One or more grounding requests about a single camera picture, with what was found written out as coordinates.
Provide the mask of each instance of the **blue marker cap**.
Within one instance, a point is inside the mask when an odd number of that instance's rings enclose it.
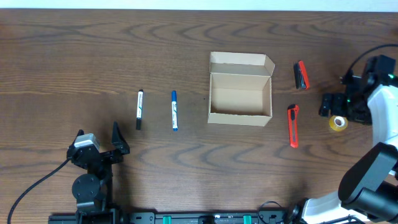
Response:
[[[175,90],[172,91],[172,101],[177,102],[177,92]]]

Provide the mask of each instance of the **white wall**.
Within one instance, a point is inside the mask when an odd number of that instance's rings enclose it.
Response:
[[[398,12],[398,0],[0,0],[0,8]]]

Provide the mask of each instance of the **wood grain surface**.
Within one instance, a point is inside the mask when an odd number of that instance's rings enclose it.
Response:
[[[131,147],[114,166],[114,197],[128,211],[254,210],[335,191],[370,150],[372,132],[354,123],[332,131],[318,116],[322,94],[343,91],[339,77],[360,53],[397,40],[398,16],[388,13],[0,10],[0,223],[66,159],[79,129],[112,149],[113,121]],[[211,51],[265,53],[275,62],[274,117],[265,128],[207,124]],[[398,58],[397,49],[377,54]],[[308,91],[295,89],[299,59]],[[300,107],[297,149],[287,130],[292,103]],[[21,201],[13,223],[73,213],[72,183],[84,173],[66,165]]]

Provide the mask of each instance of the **cable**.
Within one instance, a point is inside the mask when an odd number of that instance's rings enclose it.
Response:
[[[377,47],[373,47],[367,51],[365,51],[364,53],[362,53],[357,59],[355,59],[355,61],[349,66],[346,75],[350,73],[351,69],[353,69],[354,65],[356,64],[356,62],[358,62],[359,60],[361,60],[361,58],[363,58],[366,54],[375,51],[377,49],[381,49],[384,47],[398,47],[398,44],[383,44],[383,45],[379,45]]]
[[[45,177],[41,178],[40,180],[38,180],[36,183],[32,184],[32,186],[30,186],[28,189],[25,190],[24,193],[21,194],[21,196],[19,196],[19,198],[15,201],[14,205],[11,207],[10,212],[8,213],[8,219],[7,219],[7,224],[11,224],[11,217],[12,217],[12,213],[14,212],[15,208],[17,207],[18,203],[22,200],[22,198],[28,194],[34,187],[36,187],[37,185],[39,185],[41,182],[45,181],[47,178],[51,177],[52,175],[54,175],[54,173],[58,172],[62,167],[64,167],[67,163],[69,162],[69,159],[65,160],[65,162],[63,162],[60,166],[58,166],[58,168],[56,168],[55,170],[53,170],[51,173],[47,174]]]
[[[264,202],[262,205],[260,205],[259,210],[257,211],[257,217],[263,222],[263,224],[269,224],[269,223],[267,223],[266,221],[264,221],[264,219],[260,216],[260,209],[261,209],[262,207],[268,205],[269,203],[275,203],[275,204],[277,204],[280,208],[282,208],[282,206],[280,206],[280,205],[278,204],[278,202],[275,202],[275,201],[273,201],[273,200],[266,201],[266,202]]]

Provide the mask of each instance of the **yellow tape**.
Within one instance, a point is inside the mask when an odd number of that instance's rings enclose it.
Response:
[[[342,131],[347,128],[348,121],[341,116],[332,116],[329,119],[329,126],[335,131]]]

